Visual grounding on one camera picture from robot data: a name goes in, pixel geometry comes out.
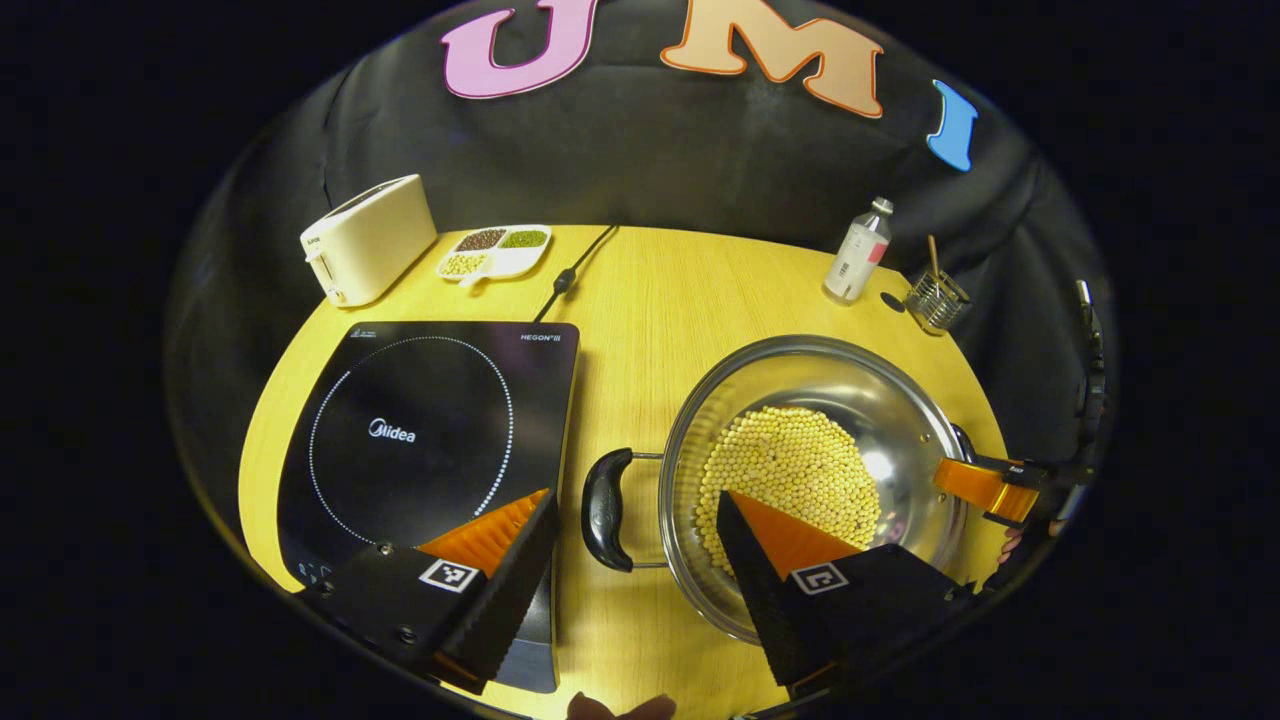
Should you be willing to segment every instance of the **black cable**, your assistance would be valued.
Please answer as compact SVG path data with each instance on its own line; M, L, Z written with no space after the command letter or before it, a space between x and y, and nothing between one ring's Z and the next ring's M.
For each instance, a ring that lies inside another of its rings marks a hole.
M586 252L582 252L582 256L577 259L577 263L573 263L572 268L564 268L563 270L561 270L561 274L556 275L556 282L552 283L552 296L550 299L547 300L547 305L543 305L543 309L538 313L538 316L534 318L535 323L541 323L543 315L545 315L547 311L552 309L552 304L556 302L556 299L563 295L564 291L567 291L570 286L573 284L573 281L577 278L577 266L582 264L582 260L586 260L586 256L590 255L593 250L595 250L595 246L599 245L602 240L604 240L604 236L609 234L616 229L618 229L618 225L616 224L604 228L604 232L600 233L600 237L595 238L595 241L593 241L591 245L588 246Z

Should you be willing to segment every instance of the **yellow wooden table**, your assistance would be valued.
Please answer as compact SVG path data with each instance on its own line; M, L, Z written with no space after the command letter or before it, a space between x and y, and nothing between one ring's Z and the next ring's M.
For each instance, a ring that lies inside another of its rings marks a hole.
M603 231L554 227L538 266L518 279L460 288L435 265L465 233L445 233L376 302L338 309L321 301L285 350L259 400L239 469L239 510L252 556L291 592L302 585L280 559L276 492L293 427L316 378L353 323L374 320L529 322L552 281ZM581 331L561 495L557 577L559 689L539 694L490 683L481 702L545 720L562 720L579 691L614 712L659 693L677 717L730 717L786 702L764 652L712 628L667 570L630 574L599 565L582 544L582 482L600 455L618 447L660 451L680 406L717 361L750 342L791 333L841 338L897 365L965 428L978 452L1004 457L986 395L950 337L929 337L879 299L906 295L906 279L877 269L849 307L823 296L832 255L717 234L623 227L579 268L573 288L545 322ZM623 478L627 502L621 541L637 561L662 559L658 464L636 462ZM970 507L959 582L996 570L1004 527Z

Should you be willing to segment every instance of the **white toaster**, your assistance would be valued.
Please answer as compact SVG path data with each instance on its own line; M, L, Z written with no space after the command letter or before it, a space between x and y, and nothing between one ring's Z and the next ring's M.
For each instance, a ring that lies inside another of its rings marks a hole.
M300 236L307 264L339 307L378 300L435 238L419 176L361 192Z

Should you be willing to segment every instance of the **orange letter m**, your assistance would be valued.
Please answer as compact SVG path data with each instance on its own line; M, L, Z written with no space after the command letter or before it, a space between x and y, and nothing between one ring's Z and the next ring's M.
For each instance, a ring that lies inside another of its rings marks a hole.
M867 118L884 113L876 100L876 55L883 47L826 18L791 27L764 0L689 0L685 38L663 50L662 61L684 70L741 74L746 60L733 54L733 31L773 82L791 79L818 55L818 72L805 78L805 90Z

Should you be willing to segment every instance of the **black pot handle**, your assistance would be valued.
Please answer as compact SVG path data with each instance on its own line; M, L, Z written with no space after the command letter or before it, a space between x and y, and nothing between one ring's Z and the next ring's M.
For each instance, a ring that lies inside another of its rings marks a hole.
M600 565L630 573L632 568L666 568L666 562L632 562L618 542L622 529L622 470L632 457L662 460L660 454L614 450L591 465L582 486L582 542Z

